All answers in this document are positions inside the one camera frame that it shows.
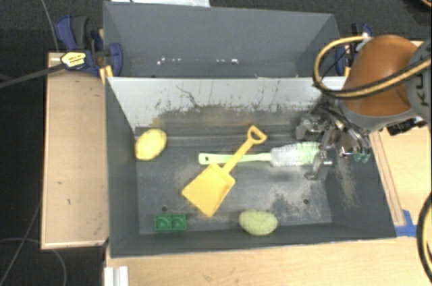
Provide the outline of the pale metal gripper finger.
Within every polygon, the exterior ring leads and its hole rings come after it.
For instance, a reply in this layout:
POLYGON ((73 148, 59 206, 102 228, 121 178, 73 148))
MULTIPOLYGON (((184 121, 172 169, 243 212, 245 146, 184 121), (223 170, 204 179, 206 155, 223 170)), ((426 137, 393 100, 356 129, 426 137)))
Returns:
POLYGON ((318 140, 325 130, 325 119, 322 115, 306 113, 301 116, 295 129, 297 140, 318 140))
POLYGON ((324 181, 329 172, 329 168, 333 166, 333 161, 329 157, 326 150, 320 150, 316 153, 313 159, 313 168, 305 173, 305 177, 309 181, 324 181))

